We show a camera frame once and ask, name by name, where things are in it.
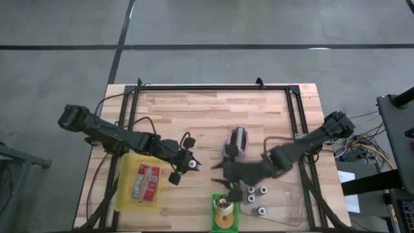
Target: white paper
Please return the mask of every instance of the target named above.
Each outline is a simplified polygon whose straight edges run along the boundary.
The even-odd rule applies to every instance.
[[[338,174],[339,174],[339,180],[341,180],[341,183],[355,180],[355,173],[338,171]],[[345,196],[345,202],[347,203],[347,209],[349,212],[354,212],[354,213],[360,212],[360,204],[358,202],[358,195]]]

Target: yellow container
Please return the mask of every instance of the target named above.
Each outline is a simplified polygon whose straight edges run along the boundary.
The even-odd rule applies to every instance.
[[[138,169],[141,164],[158,166],[160,168],[158,186],[151,203],[137,201],[131,197]],[[139,155],[137,153],[124,154],[122,156],[121,172],[116,192],[115,210],[118,212],[156,210],[160,206],[161,166],[162,161],[154,157]]]

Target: gray floor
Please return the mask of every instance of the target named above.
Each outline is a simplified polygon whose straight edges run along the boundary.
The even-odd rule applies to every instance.
[[[127,4],[0,0],[0,45],[117,44]],[[126,43],[414,43],[413,22],[404,0],[142,0]],[[31,171],[15,232],[71,228],[90,147],[57,120],[65,104],[98,103],[113,57],[114,51],[0,50],[0,141],[53,159],[49,171]],[[151,83],[314,82],[325,114],[354,116],[376,110],[377,96],[413,86],[413,60],[410,49],[124,51],[115,83],[138,77]],[[369,121],[357,133],[379,123]],[[377,140],[391,153],[385,134]],[[377,218],[356,218],[386,231]]]

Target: small white cylinder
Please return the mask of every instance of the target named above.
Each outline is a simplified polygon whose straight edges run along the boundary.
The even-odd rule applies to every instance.
[[[263,208],[263,207],[257,208],[256,211],[257,211],[257,214],[260,215],[260,216],[263,216],[263,215],[266,214],[266,209]]]
[[[262,187],[258,188],[257,191],[256,191],[256,194],[258,196],[267,194],[267,188],[266,188],[266,186],[262,186]]]
[[[250,193],[250,194],[253,194],[254,191],[255,191],[254,187],[250,186],[250,187],[247,188],[247,192]]]
[[[256,200],[256,198],[253,195],[249,195],[246,198],[247,203],[253,203]]]

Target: wooden table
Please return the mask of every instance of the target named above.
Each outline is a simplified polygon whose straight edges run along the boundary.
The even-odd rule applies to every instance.
[[[123,93],[124,86],[109,85],[105,96]],[[308,127],[312,131],[323,123],[316,85],[300,84],[300,90]],[[129,101],[127,109],[130,109],[131,102]],[[122,96],[106,101],[102,109],[102,118],[109,122],[117,121],[121,103]],[[294,108],[298,126],[300,126],[297,106],[295,105]],[[210,230],[212,193],[223,192],[221,185],[210,180],[212,177],[222,177],[222,171],[211,170],[210,167],[219,162],[220,150],[229,132],[238,125],[247,128],[249,134],[247,159],[249,161],[260,158],[265,137],[292,136],[287,100],[283,91],[140,91],[135,118],[146,116],[153,119],[157,133],[164,139],[179,141],[183,133],[191,132],[191,136],[197,140],[192,151],[201,162],[202,168],[199,172],[189,172],[183,175],[179,186],[174,186],[168,182],[171,167],[165,163],[162,168],[162,177],[165,182],[162,182],[160,187],[162,206],[159,211],[122,212],[118,224],[119,230]],[[134,126],[134,130],[151,131],[151,126],[148,122],[142,121]],[[272,141],[269,146],[280,143],[282,141]],[[102,148],[96,147],[92,150],[74,223],[75,227],[86,221],[87,193],[96,168],[104,155]],[[91,194],[89,214],[99,205],[104,196],[109,161],[109,158],[106,159],[98,173]],[[351,225],[332,153],[321,153],[316,167],[325,200],[345,224]],[[297,195],[303,195],[297,167],[279,179],[267,179],[265,182],[269,187],[267,194],[269,197],[273,190],[276,191],[283,186],[289,186]],[[313,206],[318,226],[318,209],[315,205]],[[304,206],[298,203],[298,208],[304,208]],[[108,218],[112,219],[113,205],[109,209]],[[303,223],[298,227],[244,214],[239,215],[240,231],[308,229],[305,210],[303,210]]]

